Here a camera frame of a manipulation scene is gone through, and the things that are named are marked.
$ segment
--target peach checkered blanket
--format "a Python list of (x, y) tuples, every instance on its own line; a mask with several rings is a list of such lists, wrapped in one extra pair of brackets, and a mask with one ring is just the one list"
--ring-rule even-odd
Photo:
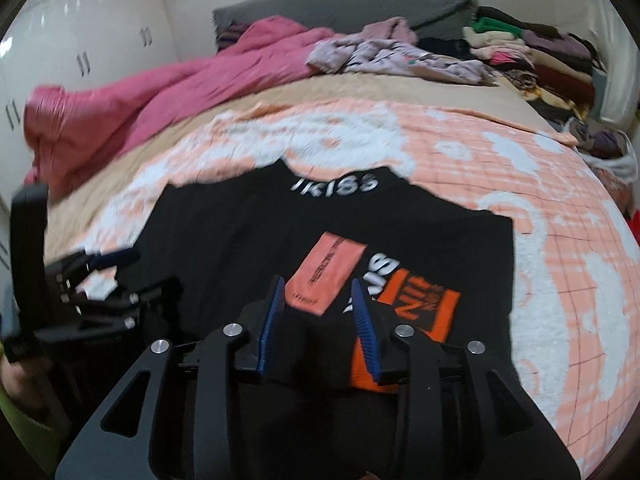
[[(640, 400), (640, 249), (570, 141), (469, 110), (368, 100), (224, 112), (142, 166), (76, 245), (133, 243), (168, 182), (222, 180), (281, 156), (313, 180), (386, 164), (448, 200), (508, 215), (513, 361), (587, 476)], [(87, 291), (111, 286), (97, 276)]]

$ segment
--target orange graphic print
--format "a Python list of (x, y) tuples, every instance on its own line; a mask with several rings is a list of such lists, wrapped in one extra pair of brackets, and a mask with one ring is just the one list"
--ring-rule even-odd
[[(380, 303), (393, 307), (399, 319), (411, 322), (440, 343), (449, 335), (453, 313), (459, 300), (459, 292), (441, 285), (432, 285), (406, 269), (396, 270), (377, 298)], [(398, 390), (396, 386), (378, 386), (373, 381), (367, 372), (360, 339), (353, 349), (351, 386), (385, 394)]]

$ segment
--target green clothing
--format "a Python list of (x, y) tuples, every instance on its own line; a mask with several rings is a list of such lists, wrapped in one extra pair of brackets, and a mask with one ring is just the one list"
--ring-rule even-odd
[(522, 36), (522, 29), (508, 25), (500, 20), (494, 20), (493, 18), (480, 18), (478, 21), (471, 24), (471, 28), (481, 34), (482, 32), (489, 32), (491, 30), (499, 30), (500, 32), (510, 32), (516, 38)]
[(60, 454), (60, 437), (56, 432), (29, 418), (21, 412), (9, 398), (0, 384), (0, 410), (15, 434), (45, 473), (52, 476), (58, 465)]

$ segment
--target lavender clothing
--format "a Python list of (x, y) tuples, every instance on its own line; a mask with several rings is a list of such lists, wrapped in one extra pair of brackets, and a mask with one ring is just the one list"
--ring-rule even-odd
[(581, 59), (591, 59), (591, 53), (580, 41), (575, 40), (565, 32), (560, 32), (561, 40), (548, 40), (537, 35), (532, 30), (523, 30), (522, 39), (531, 48), (544, 48), (552, 52), (567, 54)]
[(490, 84), (494, 71), (480, 60), (459, 61), (395, 40), (347, 36), (319, 41), (306, 63), (325, 73), (368, 72), (458, 84)]

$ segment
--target beige bedsheet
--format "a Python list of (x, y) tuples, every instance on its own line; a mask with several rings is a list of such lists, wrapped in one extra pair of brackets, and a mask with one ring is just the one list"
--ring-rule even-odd
[(258, 102), (299, 104), (341, 97), (468, 108), (533, 129), (549, 131), (546, 121), (533, 108), (501, 84), (493, 87), (462, 86), (373, 74), (316, 76), (212, 108), (170, 126), (149, 142), (112, 162), (50, 209), (46, 259), (56, 259), (68, 251), (72, 241), (88, 228), (107, 200), (131, 181), (141, 164), (174, 146), (186, 134), (208, 123), (220, 112), (229, 109), (249, 110)]

